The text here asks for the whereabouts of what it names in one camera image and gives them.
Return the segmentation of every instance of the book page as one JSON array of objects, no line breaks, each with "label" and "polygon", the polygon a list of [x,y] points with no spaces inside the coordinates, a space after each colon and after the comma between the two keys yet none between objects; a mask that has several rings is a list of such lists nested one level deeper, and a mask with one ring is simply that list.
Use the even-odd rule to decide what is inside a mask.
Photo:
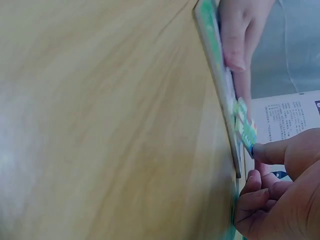
[{"label": "book page", "polygon": [[[320,127],[320,91],[253,99],[251,107],[252,118],[258,128],[258,143],[288,139]],[[252,169],[254,161],[246,153],[246,175]],[[273,165],[271,171],[276,175],[276,172],[286,170],[283,165]]]}]

